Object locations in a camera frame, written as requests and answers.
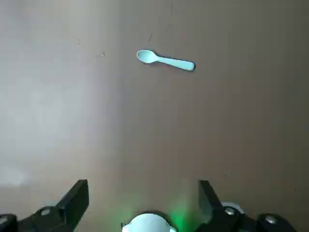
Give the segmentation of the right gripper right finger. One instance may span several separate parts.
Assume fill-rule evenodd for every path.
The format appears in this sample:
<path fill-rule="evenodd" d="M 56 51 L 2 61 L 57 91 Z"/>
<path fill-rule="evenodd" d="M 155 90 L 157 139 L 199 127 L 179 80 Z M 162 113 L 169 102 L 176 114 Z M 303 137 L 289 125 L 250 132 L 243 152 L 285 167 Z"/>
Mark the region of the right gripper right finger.
<path fill-rule="evenodd" d="M 204 219 L 196 232 L 295 232 L 287 219 L 271 213 L 249 217 L 237 204 L 221 202 L 209 181 L 199 181 L 199 209 Z"/>

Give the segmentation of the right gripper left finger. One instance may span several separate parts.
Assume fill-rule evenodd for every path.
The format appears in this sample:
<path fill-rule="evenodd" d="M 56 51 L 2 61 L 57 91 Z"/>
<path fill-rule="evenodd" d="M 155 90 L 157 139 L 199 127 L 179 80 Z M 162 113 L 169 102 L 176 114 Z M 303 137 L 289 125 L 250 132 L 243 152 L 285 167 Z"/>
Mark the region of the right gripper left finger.
<path fill-rule="evenodd" d="M 54 206 L 46 206 L 18 220 L 14 214 L 1 214 L 2 232 L 72 232 L 89 206 L 86 179 L 78 180 Z"/>

